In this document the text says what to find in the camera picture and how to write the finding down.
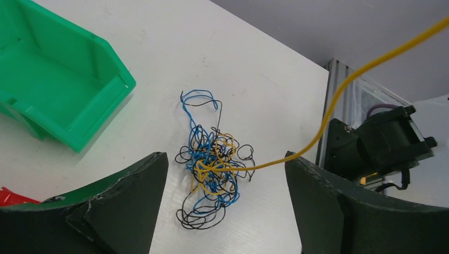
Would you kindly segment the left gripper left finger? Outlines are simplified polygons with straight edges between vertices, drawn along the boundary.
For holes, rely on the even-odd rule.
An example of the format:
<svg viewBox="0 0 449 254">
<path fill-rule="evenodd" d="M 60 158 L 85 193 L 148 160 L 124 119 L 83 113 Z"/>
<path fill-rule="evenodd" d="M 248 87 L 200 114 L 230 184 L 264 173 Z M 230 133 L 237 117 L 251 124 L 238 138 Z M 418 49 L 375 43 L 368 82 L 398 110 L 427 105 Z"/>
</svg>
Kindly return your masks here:
<svg viewBox="0 0 449 254">
<path fill-rule="evenodd" d="M 168 158 L 133 165 L 39 204 L 1 208 L 1 253 L 148 253 Z"/>
</svg>

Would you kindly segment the red two-compartment plastic bin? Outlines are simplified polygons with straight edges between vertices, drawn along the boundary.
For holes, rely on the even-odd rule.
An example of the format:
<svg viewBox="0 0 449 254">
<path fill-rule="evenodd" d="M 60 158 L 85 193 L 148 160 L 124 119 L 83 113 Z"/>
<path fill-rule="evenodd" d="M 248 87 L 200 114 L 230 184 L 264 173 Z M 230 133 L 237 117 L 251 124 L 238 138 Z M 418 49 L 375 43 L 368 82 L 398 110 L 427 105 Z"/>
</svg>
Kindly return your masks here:
<svg viewBox="0 0 449 254">
<path fill-rule="evenodd" d="M 14 193 L 6 187 L 1 187 L 1 207 L 26 203 L 39 204 L 40 202 L 29 197 Z"/>
</svg>

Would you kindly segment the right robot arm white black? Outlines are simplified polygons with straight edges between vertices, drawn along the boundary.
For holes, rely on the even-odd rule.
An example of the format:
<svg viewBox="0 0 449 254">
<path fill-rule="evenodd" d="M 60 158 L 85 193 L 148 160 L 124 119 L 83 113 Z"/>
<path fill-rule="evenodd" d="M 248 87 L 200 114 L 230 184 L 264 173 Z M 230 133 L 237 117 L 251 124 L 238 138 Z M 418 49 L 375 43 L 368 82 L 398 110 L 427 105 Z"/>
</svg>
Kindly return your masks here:
<svg viewBox="0 0 449 254">
<path fill-rule="evenodd" d="M 401 184 L 383 183 L 407 189 L 411 171 L 435 172 L 448 166 L 448 98 L 418 101 L 408 106 L 377 104 L 359 125 L 333 118 L 326 127 L 316 160 L 325 170 L 350 180 L 366 178 L 368 184 L 396 174 Z"/>
</svg>

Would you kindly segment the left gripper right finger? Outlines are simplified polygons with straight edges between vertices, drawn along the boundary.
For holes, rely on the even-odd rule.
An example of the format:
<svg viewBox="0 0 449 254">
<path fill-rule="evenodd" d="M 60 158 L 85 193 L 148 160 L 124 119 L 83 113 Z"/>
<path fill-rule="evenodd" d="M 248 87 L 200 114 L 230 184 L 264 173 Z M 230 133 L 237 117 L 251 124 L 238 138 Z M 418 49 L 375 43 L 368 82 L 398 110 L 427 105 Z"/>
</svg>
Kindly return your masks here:
<svg viewBox="0 0 449 254">
<path fill-rule="evenodd" d="M 305 158 L 285 163 L 303 253 L 448 253 L 448 208 L 385 196 Z"/>
</svg>

